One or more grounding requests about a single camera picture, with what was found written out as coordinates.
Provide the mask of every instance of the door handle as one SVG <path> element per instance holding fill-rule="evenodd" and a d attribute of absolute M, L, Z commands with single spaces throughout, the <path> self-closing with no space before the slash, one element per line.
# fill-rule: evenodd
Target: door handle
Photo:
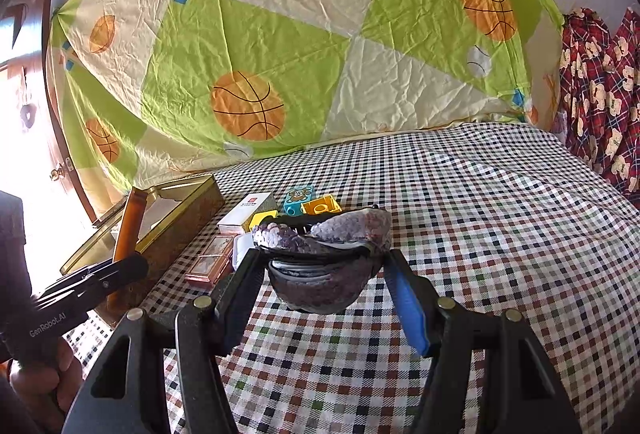
<path fill-rule="evenodd" d="M 56 166 L 56 168 L 49 173 L 49 179 L 51 181 L 58 181 L 60 178 L 64 178 L 64 177 L 65 177 L 65 169 L 64 167 L 62 167 L 61 163 L 59 163 Z"/>

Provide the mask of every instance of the white box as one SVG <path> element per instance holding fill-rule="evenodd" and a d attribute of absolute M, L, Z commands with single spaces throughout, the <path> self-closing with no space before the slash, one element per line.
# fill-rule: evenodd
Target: white box
<path fill-rule="evenodd" d="M 218 228 L 221 234 L 244 234 L 249 231 L 251 218 L 256 212 L 266 212 L 277 208 L 278 205 L 271 192 L 249 194 L 218 222 Z"/>

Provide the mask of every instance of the fabric backdrop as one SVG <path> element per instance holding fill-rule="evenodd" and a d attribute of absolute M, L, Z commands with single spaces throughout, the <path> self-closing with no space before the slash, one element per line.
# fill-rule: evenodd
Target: fabric backdrop
<path fill-rule="evenodd" d="M 82 180 L 126 190 L 373 133 L 548 128 L 561 24 L 553 0 L 70 0 L 49 65 Z"/>

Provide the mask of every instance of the human hand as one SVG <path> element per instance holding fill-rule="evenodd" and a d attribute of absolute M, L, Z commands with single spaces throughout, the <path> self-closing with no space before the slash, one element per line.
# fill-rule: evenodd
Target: human hand
<path fill-rule="evenodd" d="M 58 339 L 56 361 L 58 370 L 44 364 L 21 367 L 14 362 L 9 377 L 11 386 L 31 417 L 48 432 L 62 430 L 65 422 L 62 412 L 68 412 L 82 385 L 82 365 L 63 338 Z M 58 404 L 53 403 L 49 394 L 53 390 Z"/>

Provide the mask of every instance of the red plaid fabric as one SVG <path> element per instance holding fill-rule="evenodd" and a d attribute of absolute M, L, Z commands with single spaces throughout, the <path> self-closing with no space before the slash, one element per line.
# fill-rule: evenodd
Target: red plaid fabric
<path fill-rule="evenodd" d="M 566 16 L 560 60 L 566 146 L 640 208 L 640 16 L 627 10 L 611 37 L 584 8 Z"/>

